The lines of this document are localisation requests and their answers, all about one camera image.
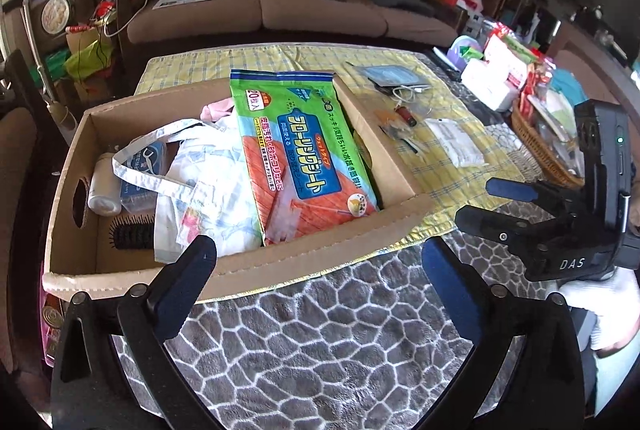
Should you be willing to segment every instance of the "cardboard tray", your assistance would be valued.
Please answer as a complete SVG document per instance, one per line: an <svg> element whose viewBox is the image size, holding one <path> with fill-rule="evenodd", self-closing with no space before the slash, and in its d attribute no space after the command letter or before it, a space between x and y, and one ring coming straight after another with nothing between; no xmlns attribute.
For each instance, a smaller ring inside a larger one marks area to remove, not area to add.
<svg viewBox="0 0 640 430"><path fill-rule="evenodd" d="M430 212L429 194L401 161L376 117L337 76L334 86L351 126L370 152L370 176L381 210L287 243L219 258L200 301L273 289L353 263L400 240ZM153 280L162 266L153 251L112 248L113 218L97 216L86 206L95 162L110 145L126 145L175 120L198 118L204 105L229 96L225 78L129 97L85 112L49 221L42 279L47 292L67 301L78 291L107 298Z"/></svg>

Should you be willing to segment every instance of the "yellow plaid tablecloth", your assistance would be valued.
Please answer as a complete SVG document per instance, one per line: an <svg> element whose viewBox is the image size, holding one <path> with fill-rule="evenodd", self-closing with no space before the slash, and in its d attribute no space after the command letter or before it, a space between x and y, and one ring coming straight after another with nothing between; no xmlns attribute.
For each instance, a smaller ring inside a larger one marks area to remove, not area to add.
<svg viewBox="0 0 640 430"><path fill-rule="evenodd" d="M418 138L429 149L426 160L419 159L404 143L397 142L397 148L402 160L433 198L434 211L405 239L378 253L399 250L428 237L450 232L455 228L456 211L465 204L496 209L508 202L487 194L484 184L491 177L523 181L522 174L493 136L486 132L482 123L451 93L447 84L410 52L326 44L268 44L191 51L151 59L140 79L136 94L228 77L231 69L252 69L332 70L354 94L383 97L347 62L355 66L401 65L425 77L432 88L419 95L419 102L425 108L431 108L431 118L457 121L481 150L487 164L483 167L455 168L430 128L424 124L414 127L413 137Z"/></svg>

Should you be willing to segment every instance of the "white tote bag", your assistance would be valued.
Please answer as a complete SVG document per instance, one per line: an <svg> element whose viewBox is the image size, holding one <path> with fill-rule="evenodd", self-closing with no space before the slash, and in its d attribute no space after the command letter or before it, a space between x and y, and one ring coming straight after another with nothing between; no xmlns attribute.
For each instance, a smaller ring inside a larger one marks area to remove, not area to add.
<svg viewBox="0 0 640 430"><path fill-rule="evenodd" d="M124 165L154 141L181 141L166 176ZM199 234L213 239L219 257L262 244L235 114L216 123L174 121L139 137L113 156L113 172L158 192L154 255L160 263L174 263Z"/></svg>

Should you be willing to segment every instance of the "black hairbrush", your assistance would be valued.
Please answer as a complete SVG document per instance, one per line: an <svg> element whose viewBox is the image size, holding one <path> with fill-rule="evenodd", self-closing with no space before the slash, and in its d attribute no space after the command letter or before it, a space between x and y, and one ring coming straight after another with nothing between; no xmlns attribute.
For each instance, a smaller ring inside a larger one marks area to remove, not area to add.
<svg viewBox="0 0 640 430"><path fill-rule="evenodd" d="M111 246L116 250L153 250L152 216L116 217L109 230Z"/></svg>

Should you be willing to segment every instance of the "green wet wipe package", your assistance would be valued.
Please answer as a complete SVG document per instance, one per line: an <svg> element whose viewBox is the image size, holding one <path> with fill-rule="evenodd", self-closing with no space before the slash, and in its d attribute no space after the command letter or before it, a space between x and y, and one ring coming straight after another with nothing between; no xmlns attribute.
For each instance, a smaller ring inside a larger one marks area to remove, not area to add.
<svg viewBox="0 0 640 430"><path fill-rule="evenodd" d="M232 70L231 93L266 245L377 210L331 73Z"/></svg>

